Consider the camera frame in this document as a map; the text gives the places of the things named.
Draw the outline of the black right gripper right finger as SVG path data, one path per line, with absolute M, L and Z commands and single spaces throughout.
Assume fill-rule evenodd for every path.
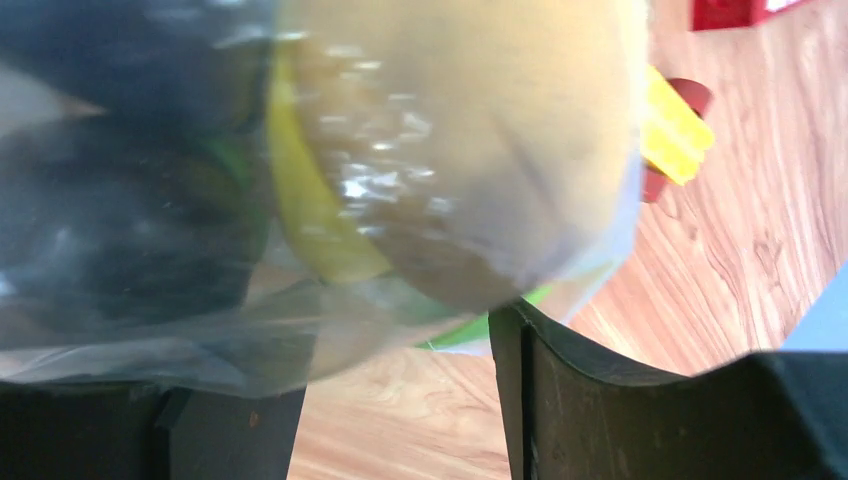
M 845 353 L 753 353 L 686 377 L 525 301 L 488 320 L 515 479 L 847 475 Z

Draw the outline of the dark purple fake eggplant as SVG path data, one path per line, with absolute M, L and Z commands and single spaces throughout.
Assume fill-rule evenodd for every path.
M 270 1 L 5 1 L 1 60 L 97 113 L 1 139 L 1 328 L 238 308 L 267 217 Z

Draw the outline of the brown fake potato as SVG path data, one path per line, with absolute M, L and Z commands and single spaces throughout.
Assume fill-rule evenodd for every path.
M 479 312 L 556 278 L 581 290 L 632 232 L 645 2 L 286 1 L 278 27 L 302 134 L 388 261 L 377 277 Z

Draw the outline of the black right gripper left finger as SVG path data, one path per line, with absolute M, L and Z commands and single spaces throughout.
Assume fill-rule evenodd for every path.
M 304 397 L 303 390 L 247 399 L 141 383 L 4 383 L 1 476 L 284 479 Z

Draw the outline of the clear zip top bag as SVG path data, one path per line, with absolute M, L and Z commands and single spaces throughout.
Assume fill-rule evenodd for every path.
M 558 283 L 575 301 L 589 296 L 629 253 L 639 201 L 624 210 L 632 232 L 600 248 L 605 265 L 573 291 L 563 279 L 545 282 L 508 302 L 479 311 L 438 304 L 388 275 L 350 288 L 321 279 L 284 237 L 265 138 L 271 54 L 281 34 L 275 12 L 260 121 L 253 144 L 260 167 L 260 203 L 267 217 L 263 250 L 242 304 L 231 311 L 108 331 L 49 335 L 1 328 L 1 377 L 14 383 L 154 381 L 251 397 L 282 393 L 394 346 L 423 343 L 542 286 Z M 94 115 L 97 108 L 23 74 L 1 60 L 1 139 L 42 121 Z

